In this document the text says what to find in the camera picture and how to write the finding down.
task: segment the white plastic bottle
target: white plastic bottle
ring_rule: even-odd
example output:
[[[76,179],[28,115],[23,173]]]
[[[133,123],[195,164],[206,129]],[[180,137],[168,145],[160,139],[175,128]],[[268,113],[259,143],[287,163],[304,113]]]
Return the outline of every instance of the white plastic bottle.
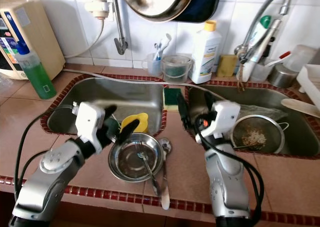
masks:
[[[216,31],[216,25],[217,22],[214,20],[206,21],[204,29],[198,31],[194,37],[192,53],[194,64],[188,76],[195,84],[211,79],[211,70],[215,65],[219,44],[222,40],[221,34]]]

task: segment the metal strainer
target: metal strainer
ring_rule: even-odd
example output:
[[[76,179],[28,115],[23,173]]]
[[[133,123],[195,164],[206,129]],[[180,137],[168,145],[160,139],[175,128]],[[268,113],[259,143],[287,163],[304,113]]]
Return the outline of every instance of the metal strainer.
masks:
[[[281,124],[286,124],[286,127],[282,129]],[[288,127],[288,123],[277,123],[264,115],[247,115],[236,121],[230,138],[235,148],[248,147],[264,153],[279,153],[285,145],[284,130]]]

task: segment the sink basin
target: sink basin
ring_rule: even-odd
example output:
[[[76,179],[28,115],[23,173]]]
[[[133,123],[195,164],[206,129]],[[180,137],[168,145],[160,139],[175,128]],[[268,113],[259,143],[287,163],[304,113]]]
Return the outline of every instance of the sink basin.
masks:
[[[155,84],[120,83],[103,78],[86,78],[77,82],[59,105],[73,102],[92,102],[107,107],[117,105],[114,113],[120,122],[130,115],[148,114],[148,130],[151,135],[162,126],[163,86]],[[47,126],[54,133],[76,134],[76,116],[69,109],[54,112]]]
[[[280,154],[300,157],[312,157],[320,153],[320,142],[308,124],[306,116],[295,110],[282,106],[281,100],[289,98],[285,94],[268,88],[246,88],[239,93],[236,87],[202,85],[202,87],[222,96],[223,98],[243,105],[255,105],[265,108],[275,108],[288,113],[280,122],[288,122],[289,127],[284,131],[285,145]],[[207,110],[204,92],[199,89],[189,90],[190,117]]]

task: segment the scrub sponge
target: scrub sponge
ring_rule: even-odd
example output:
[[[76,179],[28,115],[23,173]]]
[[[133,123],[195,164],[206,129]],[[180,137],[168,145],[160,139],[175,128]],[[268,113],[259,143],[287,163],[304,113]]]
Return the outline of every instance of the scrub sponge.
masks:
[[[164,88],[163,89],[163,108],[166,111],[178,111],[177,95],[181,93],[180,88]]]

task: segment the blue cap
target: blue cap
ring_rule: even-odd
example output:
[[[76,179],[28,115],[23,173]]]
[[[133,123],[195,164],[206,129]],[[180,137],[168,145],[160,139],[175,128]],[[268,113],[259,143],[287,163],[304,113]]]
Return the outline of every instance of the blue cap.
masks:
[[[30,50],[29,50],[27,44],[23,41],[17,42],[16,50],[18,51],[18,53],[20,55],[26,55],[26,54],[30,53]]]

